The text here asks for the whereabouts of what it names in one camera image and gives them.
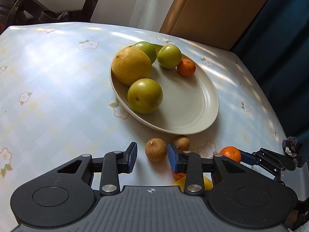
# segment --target oval plate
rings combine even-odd
[[[154,44],[157,51],[163,46]],[[128,103],[129,86],[119,82],[109,70],[109,78],[117,99],[138,121],[160,132],[189,135],[199,133],[215,121],[219,111],[216,88],[209,76],[196,64],[193,76],[185,78],[177,69],[164,69],[156,60],[152,64],[151,79],[163,90],[159,108],[149,114],[134,111]]]

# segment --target silver bolt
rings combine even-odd
[[[102,187],[102,190],[107,193],[111,193],[117,190],[117,187],[112,184],[107,184]]]
[[[187,189],[190,191],[190,192],[199,192],[202,190],[202,187],[200,185],[196,185],[196,184],[192,184],[192,185],[189,185],[187,186]]]

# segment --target table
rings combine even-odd
[[[283,129],[266,96],[233,53],[174,36],[92,23],[12,26],[0,36],[0,231],[16,225],[10,197],[23,183],[81,155],[102,157],[138,144],[123,185],[171,185],[168,160],[150,162],[146,142],[170,142],[130,116],[109,82],[114,55],[135,42],[175,44],[213,81],[219,114],[207,130],[190,135],[190,150],[212,157],[225,146],[282,153]],[[260,173],[269,174],[255,166]],[[92,187],[98,189],[99,176]]]

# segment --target plate rim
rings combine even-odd
[[[200,131],[198,131],[198,132],[192,132],[192,133],[186,133],[186,134],[185,134],[185,133],[178,133],[178,132],[169,131],[169,130],[166,130],[166,129],[162,129],[162,128],[156,126],[156,125],[153,125],[153,124],[147,122],[146,120],[142,119],[140,116],[138,116],[135,112],[133,112],[133,111],[123,102],[123,100],[121,99],[121,97],[118,95],[118,93],[117,93],[117,91],[116,91],[116,89],[115,89],[113,80],[112,80],[112,64],[109,66],[109,81],[110,81],[110,83],[111,83],[111,85],[112,85],[112,89],[113,89],[114,93],[116,94],[116,97],[117,97],[117,99],[119,100],[119,102],[121,103],[121,105],[128,111],[128,113],[129,113],[132,117],[134,117],[136,120],[138,120],[138,121],[141,122],[142,124],[144,124],[144,125],[150,127],[151,129],[154,129],[154,130],[157,130],[157,131],[160,131],[160,132],[164,132],[164,133],[175,134],[175,135],[192,135],[192,134],[197,134],[197,133],[203,132],[203,131],[205,131],[206,129],[208,129],[208,128],[216,121],[216,119],[217,119],[217,117],[218,117],[218,114],[219,114],[219,97],[218,97],[217,89],[216,89],[216,87],[214,86],[214,83],[212,82],[211,78],[210,78],[210,77],[208,76],[208,74],[203,70],[203,68],[202,68],[199,64],[197,64],[196,62],[195,62],[195,64],[198,65],[198,66],[202,69],[202,71],[205,73],[205,75],[206,75],[206,76],[209,78],[209,80],[211,81],[211,84],[213,85],[214,90],[215,90],[215,92],[216,92],[216,95],[217,95],[216,99],[217,99],[217,102],[218,102],[216,117],[215,117],[214,120],[211,122],[211,124],[209,124],[209,125],[208,125],[207,127],[205,127],[203,130],[200,130]]]

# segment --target wooden panel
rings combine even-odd
[[[174,0],[160,32],[229,50],[266,0]]]

